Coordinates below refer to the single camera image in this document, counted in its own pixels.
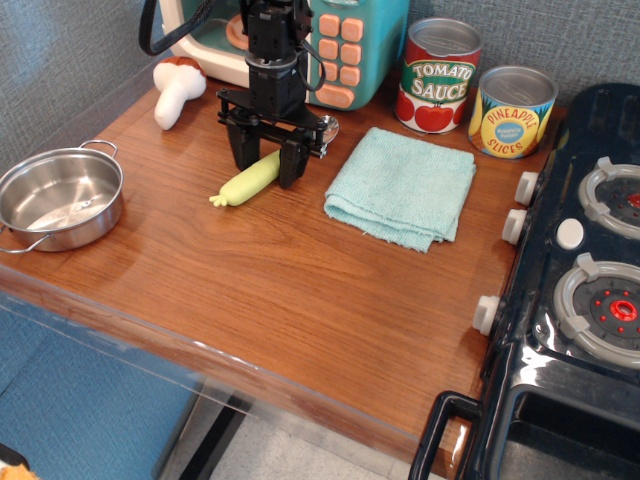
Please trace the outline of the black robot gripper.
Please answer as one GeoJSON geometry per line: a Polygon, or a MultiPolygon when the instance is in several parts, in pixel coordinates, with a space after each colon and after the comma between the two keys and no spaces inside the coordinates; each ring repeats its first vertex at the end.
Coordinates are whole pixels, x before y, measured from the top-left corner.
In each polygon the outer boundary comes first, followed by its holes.
{"type": "MultiPolygon", "coordinates": [[[[227,127],[234,161],[240,171],[260,160],[260,136],[255,128],[260,121],[288,130],[295,127],[318,130],[318,116],[306,106],[308,55],[294,53],[280,60],[266,60],[254,54],[246,56],[249,88],[222,88],[219,122],[227,127]]],[[[310,151],[298,142],[287,141],[280,149],[279,185],[290,188],[304,175],[310,151]]]]}

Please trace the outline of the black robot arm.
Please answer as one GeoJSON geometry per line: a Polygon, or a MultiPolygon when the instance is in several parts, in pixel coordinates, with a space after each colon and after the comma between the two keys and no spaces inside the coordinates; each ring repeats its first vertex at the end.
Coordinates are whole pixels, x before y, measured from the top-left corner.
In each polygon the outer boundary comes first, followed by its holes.
{"type": "Polygon", "coordinates": [[[248,38],[247,91],[222,89],[219,122],[227,127],[235,164],[244,171],[260,159],[260,142],[280,149],[279,185],[287,189],[304,175],[311,156],[326,153],[328,122],[306,106],[313,86],[309,58],[319,54],[307,42],[313,11],[306,1],[242,1],[240,14],[248,38]]]}

